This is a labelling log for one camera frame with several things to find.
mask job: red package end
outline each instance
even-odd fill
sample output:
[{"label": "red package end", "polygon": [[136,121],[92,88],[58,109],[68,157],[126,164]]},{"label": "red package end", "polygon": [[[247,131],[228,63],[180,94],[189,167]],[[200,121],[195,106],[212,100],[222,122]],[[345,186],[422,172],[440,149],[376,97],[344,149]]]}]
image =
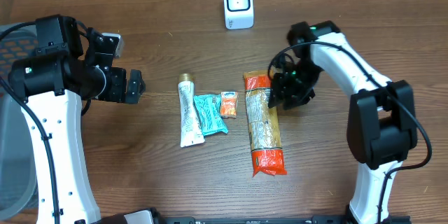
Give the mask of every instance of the red package end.
[{"label": "red package end", "polygon": [[252,152],[253,175],[287,175],[282,150],[256,150]]}]

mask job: cable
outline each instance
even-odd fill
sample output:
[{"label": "cable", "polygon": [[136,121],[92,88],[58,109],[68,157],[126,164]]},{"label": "cable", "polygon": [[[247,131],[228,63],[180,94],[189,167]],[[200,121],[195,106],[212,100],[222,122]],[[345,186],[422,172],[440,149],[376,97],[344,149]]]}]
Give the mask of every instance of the cable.
[{"label": "cable", "polygon": [[383,186],[381,188],[381,194],[379,197],[379,205],[378,205],[378,223],[381,223],[381,212],[382,212],[382,205],[383,205],[383,200],[384,200],[384,194],[386,193],[386,186],[387,186],[387,182],[388,180],[391,178],[391,174],[394,172],[398,172],[398,171],[402,171],[402,170],[410,170],[410,169],[418,169],[421,168],[425,165],[427,165],[429,163],[429,161],[431,160],[431,157],[433,155],[433,148],[431,146],[431,141],[429,140],[429,136],[426,133],[425,129],[423,128],[423,126],[420,124],[420,122],[415,118],[414,115],[412,115],[412,113],[400,102],[398,101],[398,99],[395,98],[395,96],[393,96],[385,87],[382,87],[363,67],[363,65],[345,48],[343,48],[342,46],[339,45],[335,45],[335,44],[331,44],[331,43],[326,43],[326,42],[321,42],[321,41],[312,41],[312,42],[304,42],[304,43],[299,43],[299,44],[295,44],[292,45],[290,47],[287,47],[285,49],[283,49],[282,51],[280,51],[277,55],[275,55],[275,57],[271,60],[271,63],[269,64],[268,68],[267,68],[267,75],[269,77],[270,80],[272,80],[272,77],[270,76],[270,70],[272,68],[272,66],[274,65],[274,61],[276,60],[276,58],[278,58],[280,55],[286,53],[287,51],[293,49],[293,48],[300,48],[303,46],[309,46],[309,45],[321,45],[321,46],[328,46],[331,48],[336,48],[340,51],[342,51],[343,53],[345,53],[347,56],[350,57],[350,59],[355,63],[355,65],[363,72],[364,75],[367,76],[367,79],[369,81],[371,81],[374,85],[376,85],[378,88],[382,88],[384,89],[385,93],[389,96],[389,98],[391,99],[391,101],[393,103],[395,103],[400,109],[402,109],[407,116],[409,116],[409,118],[414,122],[414,124],[416,125],[416,127],[419,129],[421,135],[423,136],[423,138],[425,139],[425,143],[426,143],[426,148],[428,150],[427,154],[426,154],[426,158],[425,160],[423,160],[422,162],[420,162],[419,164],[413,164],[413,165],[408,165],[405,167],[397,167],[394,168],[390,171],[388,171],[385,174],[385,179],[383,180]]},{"label": "cable", "polygon": [[[4,39],[8,34],[14,32],[17,29],[35,25],[35,22],[25,22],[22,24],[17,24],[6,31],[3,31],[0,34],[0,41]],[[52,191],[52,200],[53,200],[53,215],[55,217],[55,224],[60,224],[60,210],[59,210],[59,200],[57,198],[57,185],[56,185],[56,172],[55,172],[55,163],[53,161],[53,154],[51,152],[50,143],[48,140],[50,139],[47,136],[45,129],[42,126],[41,121],[37,118],[36,114],[26,105],[11,89],[11,87],[6,83],[6,81],[0,76],[0,85],[4,88],[4,90],[28,113],[29,117],[36,123],[36,127],[41,133],[43,145],[45,146],[45,151],[47,153],[48,166],[50,168],[50,180],[51,180],[51,191]]]},{"label": "cable", "polygon": [[87,113],[91,104],[92,104],[92,99],[88,99],[87,102],[85,103],[83,110],[81,111],[81,116],[84,116]]}]

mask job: white plastic part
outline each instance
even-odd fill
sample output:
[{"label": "white plastic part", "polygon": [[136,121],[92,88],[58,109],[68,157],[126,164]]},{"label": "white plastic part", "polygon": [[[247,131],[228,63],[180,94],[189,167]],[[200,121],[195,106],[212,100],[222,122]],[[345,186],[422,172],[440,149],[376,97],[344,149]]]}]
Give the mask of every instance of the white plastic part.
[{"label": "white plastic part", "polygon": [[182,81],[178,84],[178,89],[181,102],[181,147],[203,144],[205,140],[193,104],[195,84],[192,81]]},{"label": "white plastic part", "polygon": [[153,215],[149,210],[126,214],[125,219],[127,224],[154,224]]},{"label": "white plastic part", "polygon": [[[350,211],[359,224],[375,224],[378,220],[378,204],[385,173],[400,167],[403,162],[392,161],[382,164],[376,170],[371,170],[366,164],[358,165],[358,177],[353,199],[350,201]],[[382,204],[381,221],[389,217],[387,204],[391,195],[392,184],[396,172],[388,180]]]},{"label": "white plastic part", "polygon": [[[332,43],[348,50],[367,70],[369,74],[381,85],[386,86],[391,79],[383,76],[373,69],[359,54],[353,50],[342,33],[329,33],[322,35],[317,41]],[[375,90],[378,87],[367,80],[367,76],[355,65],[354,61],[342,51],[325,45],[311,45],[311,59],[320,66],[342,91],[350,98],[359,90]]]},{"label": "white plastic part", "polygon": [[[55,163],[61,224],[85,220],[98,221],[101,216],[88,180],[85,167],[83,142],[81,141],[81,98],[65,90],[55,96],[46,92],[29,97],[27,104],[42,122],[49,140]],[[28,113],[22,109],[27,120],[33,143],[34,160],[38,182],[38,224],[54,223],[50,171],[41,134]]]},{"label": "white plastic part", "polygon": [[224,0],[227,29],[245,29],[253,26],[253,0]]}]

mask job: gray plastic basket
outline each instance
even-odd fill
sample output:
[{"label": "gray plastic basket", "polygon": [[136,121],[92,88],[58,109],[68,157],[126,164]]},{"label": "gray plastic basket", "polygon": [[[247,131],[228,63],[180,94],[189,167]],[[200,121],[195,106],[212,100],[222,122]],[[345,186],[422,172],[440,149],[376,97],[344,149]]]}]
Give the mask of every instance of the gray plastic basket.
[{"label": "gray plastic basket", "polygon": [[[21,29],[0,41],[0,76],[5,81],[15,60],[33,55],[35,34],[33,27]],[[27,122],[19,104],[0,88],[0,220],[37,205],[36,168]]]}]

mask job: blue plastic packet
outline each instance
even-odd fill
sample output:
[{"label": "blue plastic packet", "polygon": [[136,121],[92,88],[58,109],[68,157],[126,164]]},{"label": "blue plastic packet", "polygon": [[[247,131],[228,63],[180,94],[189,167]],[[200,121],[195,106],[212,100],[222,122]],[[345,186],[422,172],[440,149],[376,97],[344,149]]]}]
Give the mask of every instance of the blue plastic packet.
[{"label": "blue plastic packet", "polygon": [[195,96],[194,100],[204,136],[217,132],[226,134],[229,132],[219,113],[221,107],[221,96],[219,94],[198,95]]}]

